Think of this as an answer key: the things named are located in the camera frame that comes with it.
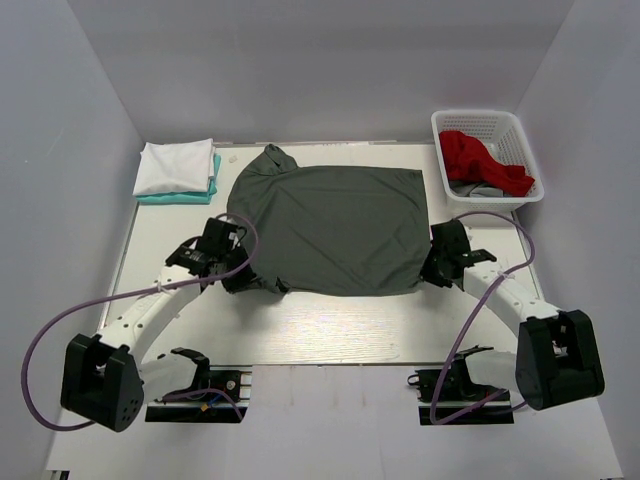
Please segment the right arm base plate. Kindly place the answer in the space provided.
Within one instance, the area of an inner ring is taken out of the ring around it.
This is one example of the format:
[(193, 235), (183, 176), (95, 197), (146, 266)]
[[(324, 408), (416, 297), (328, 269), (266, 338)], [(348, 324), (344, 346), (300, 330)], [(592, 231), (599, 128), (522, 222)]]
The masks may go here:
[[(440, 374), (439, 368), (415, 370), (407, 377), (407, 385), (417, 392), (418, 414), (421, 426), (431, 426), (431, 403)], [(435, 418), (440, 420), (459, 410), (471, 406), (498, 392), (495, 387), (472, 384), (465, 373), (447, 372), (438, 397)], [(510, 425), (514, 423), (511, 396), (508, 391), (502, 393), (483, 406), (462, 415), (447, 426)]]

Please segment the dark grey t shirt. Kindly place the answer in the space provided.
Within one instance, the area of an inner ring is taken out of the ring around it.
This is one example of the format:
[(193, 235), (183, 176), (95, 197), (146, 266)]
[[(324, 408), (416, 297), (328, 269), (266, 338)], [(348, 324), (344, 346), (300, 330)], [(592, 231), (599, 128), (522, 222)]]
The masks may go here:
[(299, 166), (270, 144), (238, 175), (227, 210), (253, 225), (256, 255), (228, 292), (308, 291), (332, 296), (411, 292), (430, 249), (419, 170)]

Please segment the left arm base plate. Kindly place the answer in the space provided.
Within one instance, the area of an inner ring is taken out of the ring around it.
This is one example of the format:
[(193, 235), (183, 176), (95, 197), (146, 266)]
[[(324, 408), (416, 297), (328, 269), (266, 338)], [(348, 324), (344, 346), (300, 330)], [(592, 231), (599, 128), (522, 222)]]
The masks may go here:
[(240, 424), (252, 387), (249, 366), (211, 366), (193, 385), (147, 405), (147, 423)]

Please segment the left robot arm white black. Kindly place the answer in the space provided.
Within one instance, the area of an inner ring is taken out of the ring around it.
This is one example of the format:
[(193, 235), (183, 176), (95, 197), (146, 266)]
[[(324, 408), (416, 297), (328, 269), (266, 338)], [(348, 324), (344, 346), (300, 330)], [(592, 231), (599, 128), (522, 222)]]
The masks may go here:
[(211, 395), (235, 401), (210, 381), (210, 361), (176, 347), (147, 359), (160, 334), (209, 286), (250, 269), (259, 241), (250, 221), (237, 214), (207, 220), (201, 235), (182, 242), (165, 260), (152, 286), (132, 291), (133, 304), (93, 336), (67, 345), (60, 401), (64, 409), (114, 432), (127, 429), (153, 402), (193, 401)]

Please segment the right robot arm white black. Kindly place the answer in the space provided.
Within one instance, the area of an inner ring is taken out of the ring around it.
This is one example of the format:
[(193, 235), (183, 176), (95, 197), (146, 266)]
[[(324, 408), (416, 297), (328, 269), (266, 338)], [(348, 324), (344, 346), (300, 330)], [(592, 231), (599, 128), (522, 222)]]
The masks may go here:
[(422, 279), (438, 287), (457, 287), (476, 299), (470, 316), (489, 309), (514, 334), (515, 352), (493, 347), (462, 349), (456, 338), (451, 353), (427, 394), (432, 403), (453, 394), (483, 404), (507, 391), (540, 411), (597, 397), (604, 373), (590, 317), (562, 310), (537, 298), (484, 249), (474, 250), (458, 219), (431, 228), (431, 248)]

